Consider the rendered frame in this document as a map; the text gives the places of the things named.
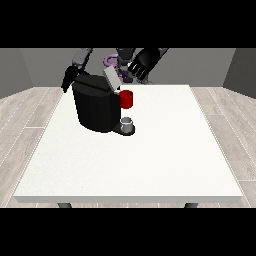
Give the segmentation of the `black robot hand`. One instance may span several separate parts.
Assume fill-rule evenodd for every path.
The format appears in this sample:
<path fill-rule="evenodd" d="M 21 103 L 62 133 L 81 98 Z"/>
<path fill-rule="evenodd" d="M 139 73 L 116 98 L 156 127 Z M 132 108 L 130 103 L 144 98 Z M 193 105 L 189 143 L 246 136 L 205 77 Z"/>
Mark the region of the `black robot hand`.
<path fill-rule="evenodd" d="M 63 89 L 63 92 L 66 93 L 69 86 L 74 82 L 74 79 L 83 73 L 82 69 L 77 68 L 76 66 L 69 66 L 66 71 L 63 78 L 63 82 L 61 85 L 61 88 Z"/>
<path fill-rule="evenodd" d="M 135 56 L 128 67 L 128 71 L 138 80 L 142 81 L 159 60 L 160 51 L 158 48 L 144 48 Z"/>

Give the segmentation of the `pale grey machine lid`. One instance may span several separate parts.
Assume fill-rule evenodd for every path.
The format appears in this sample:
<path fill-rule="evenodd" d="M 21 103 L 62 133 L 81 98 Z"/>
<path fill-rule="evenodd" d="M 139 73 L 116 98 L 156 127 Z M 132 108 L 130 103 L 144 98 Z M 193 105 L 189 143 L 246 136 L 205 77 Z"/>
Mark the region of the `pale grey machine lid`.
<path fill-rule="evenodd" d="M 116 91 L 121 86 L 122 82 L 113 66 L 105 68 L 103 74 L 113 91 Z"/>

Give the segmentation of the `black coffee machine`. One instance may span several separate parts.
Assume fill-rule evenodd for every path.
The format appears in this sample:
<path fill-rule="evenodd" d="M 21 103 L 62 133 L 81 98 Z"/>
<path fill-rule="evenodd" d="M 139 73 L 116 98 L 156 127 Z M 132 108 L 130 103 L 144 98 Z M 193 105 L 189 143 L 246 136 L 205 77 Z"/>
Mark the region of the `black coffee machine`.
<path fill-rule="evenodd" d="M 79 122 L 85 128 L 100 133 L 116 132 L 123 136 L 135 133 L 135 126 L 129 133 L 121 131 L 121 110 L 119 93 L 114 92 L 107 79 L 98 75 L 78 75 L 72 84 Z"/>

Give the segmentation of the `red pod holder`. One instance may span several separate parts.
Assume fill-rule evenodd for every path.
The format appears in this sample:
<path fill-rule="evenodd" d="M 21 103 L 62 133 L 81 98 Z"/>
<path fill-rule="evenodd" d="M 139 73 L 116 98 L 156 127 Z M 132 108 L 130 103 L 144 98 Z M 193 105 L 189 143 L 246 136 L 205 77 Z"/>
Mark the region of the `red pod holder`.
<path fill-rule="evenodd" d="M 129 109 L 133 106 L 133 92 L 130 90 L 122 90 L 119 93 L 120 107 L 123 109 Z"/>

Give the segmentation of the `small grey cup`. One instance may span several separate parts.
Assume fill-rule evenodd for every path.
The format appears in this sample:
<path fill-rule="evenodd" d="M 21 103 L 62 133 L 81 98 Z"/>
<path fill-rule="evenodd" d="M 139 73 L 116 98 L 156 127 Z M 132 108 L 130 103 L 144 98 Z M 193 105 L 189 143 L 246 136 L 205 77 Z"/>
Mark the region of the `small grey cup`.
<path fill-rule="evenodd" d="M 133 129 L 133 121 L 130 117 L 123 117 L 120 120 L 121 123 L 121 131 L 124 133 L 129 133 Z"/>

